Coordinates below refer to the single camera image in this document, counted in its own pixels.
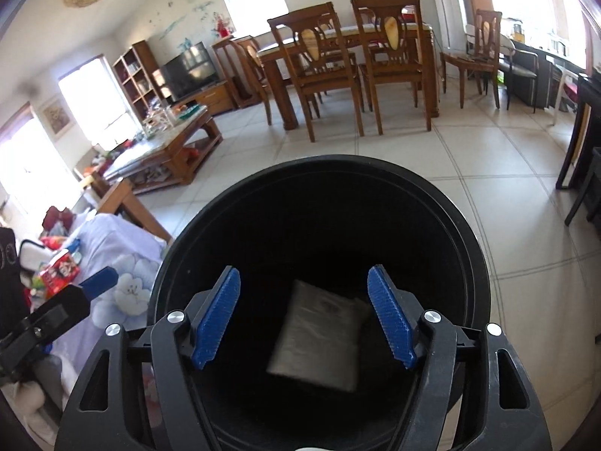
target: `marble tabletop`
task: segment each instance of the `marble tabletop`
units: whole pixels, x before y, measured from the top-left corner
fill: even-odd
[[[422,26],[423,26],[424,30],[432,30],[432,27],[428,24],[423,24]],[[407,30],[415,30],[416,28],[417,28],[417,23],[408,23],[407,24]],[[373,24],[364,24],[363,30],[367,33],[372,33],[372,32],[376,31]],[[347,27],[340,27],[340,31],[343,36],[357,35],[357,34],[359,34],[359,27],[357,25],[349,25]],[[334,37],[336,35],[336,30],[328,29],[328,30],[324,31],[324,35],[326,37]],[[284,45],[292,44],[292,42],[294,42],[294,39],[291,37],[289,39],[284,39],[283,42],[284,42]],[[277,50],[278,50],[278,43],[276,42],[275,44],[271,44],[266,47],[263,47],[257,53],[257,56],[259,56],[261,58],[263,56],[267,56],[271,53],[274,53]]]
[[[141,161],[142,159],[153,155],[159,151],[167,149],[169,144],[171,144],[182,131],[184,131],[190,123],[196,120],[207,108],[205,106],[201,106],[198,111],[196,111],[191,117],[184,120],[184,122],[171,127],[169,129],[157,132],[157,134],[151,139],[145,139],[143,141],[137,142],[134,146],[127,149],[121,156],[115,159],[115,162],[110,166],[104,176],[110,177],[115,172],[129,166],[130,164]]]

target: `black bucket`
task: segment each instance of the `black bucket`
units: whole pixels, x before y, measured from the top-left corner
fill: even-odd
[[[212,200],[176,239],[155,281],[150,324],[211,289],[226,265],[242,277],[216,358],[190,374],[224,450],[386,448],[412,378],[375,315],[359,338],[357,391],[266,372],[294,279],[368,302],[377,263],[454,324],[488,322],[488,272],[467,221],[434,185],[384,161],[320,156],[273,166]]]

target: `framed picture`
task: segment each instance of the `framed picture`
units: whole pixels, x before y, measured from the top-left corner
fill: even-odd
[[[56,95],[44,103],[40,112],[40,118],[49,132],[50,138],[55,141],[73,127],[75,122],[62,95]]]

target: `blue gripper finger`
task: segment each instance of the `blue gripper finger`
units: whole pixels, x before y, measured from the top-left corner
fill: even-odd
[[[408,370],[414,368],[418,358],[413,346],[413,329],[399,306],[385,273],[379,266],[369,270],[367,293],[376,310],[388,345],[393,351],[394,359],[402,361]]]
[[[217,284],[211,290],[199,315],[202,317],[196,327],[192,364],[198,370],[217,354],[225,328],[234,312],[240,296],[240,273],[228,266]]]

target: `metal screw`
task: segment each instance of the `metal screw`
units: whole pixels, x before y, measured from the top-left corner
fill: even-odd
[[[167,315],[167,320],[172,324],[178,324],[179,322],[184,320],[185,316],[185,313],[181,310],[175,310],[174,312],[171,312],[169,315]]]
[[[104,332],[107,336],[116,336],[121,332],[121,326],[119,324],[110,324]]]
[[[429,310],[424,314],[424,318],[428,322],[432,322],[432,324],[438,324],[441,321],[441,315],[434,310]]]
[[[489,334],[493,336],[500,336],[503,333],[503,330],[497,324],[488,324],[486,326],[486,330],[489,331]]]

